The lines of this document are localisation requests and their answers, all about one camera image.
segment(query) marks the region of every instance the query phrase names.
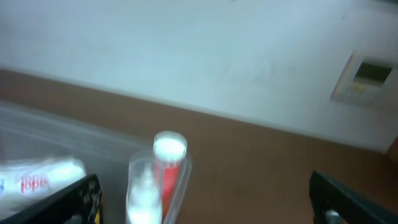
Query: plastic bag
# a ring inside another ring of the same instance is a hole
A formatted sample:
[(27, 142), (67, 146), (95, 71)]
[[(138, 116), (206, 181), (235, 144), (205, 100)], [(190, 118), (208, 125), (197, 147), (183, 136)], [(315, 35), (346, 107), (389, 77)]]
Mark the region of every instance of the plastic bag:
[(86, 175), (82, 161), (52, 157), (0, 162), (0, 220), (20, 212)]

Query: thermostat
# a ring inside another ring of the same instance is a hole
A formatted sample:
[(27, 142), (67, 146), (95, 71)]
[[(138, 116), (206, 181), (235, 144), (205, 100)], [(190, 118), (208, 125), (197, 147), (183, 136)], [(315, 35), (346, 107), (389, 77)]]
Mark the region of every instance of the thermostat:
[(398, 109), (398, 61), (353, 54), (332, 94), (332, 99), (361, 106)]

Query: brown table surface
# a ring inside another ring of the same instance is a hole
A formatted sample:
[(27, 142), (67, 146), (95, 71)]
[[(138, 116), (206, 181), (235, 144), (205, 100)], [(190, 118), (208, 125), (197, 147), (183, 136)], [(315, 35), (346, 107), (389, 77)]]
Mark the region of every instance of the brown table surface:
[(147, 140), (185, 135), (193, 168), (177, 223), (311, 223), (314, 169), (398, 213), (396, 173), (377, 152), (5, 70), (0, 99)]

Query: white bottle cap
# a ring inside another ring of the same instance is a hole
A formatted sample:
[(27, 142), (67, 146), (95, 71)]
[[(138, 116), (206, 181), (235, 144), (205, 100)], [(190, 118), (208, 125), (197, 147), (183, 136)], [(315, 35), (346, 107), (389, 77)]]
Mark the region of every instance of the white bottle cap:
[(187, 153), (187, 140), (179, 133), (162, 131), (155, 136), (154, 154), (163, 162), (181, 161)]

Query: white wall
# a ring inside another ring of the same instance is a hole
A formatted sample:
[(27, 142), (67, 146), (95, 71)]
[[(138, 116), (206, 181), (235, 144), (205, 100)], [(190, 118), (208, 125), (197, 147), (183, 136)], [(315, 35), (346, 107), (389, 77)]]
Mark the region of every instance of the white wall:
[(365, 0), (2, 0), (0, 64), (385, 151), (398, 116), (330, 101), (353, 50), (398, 58)]

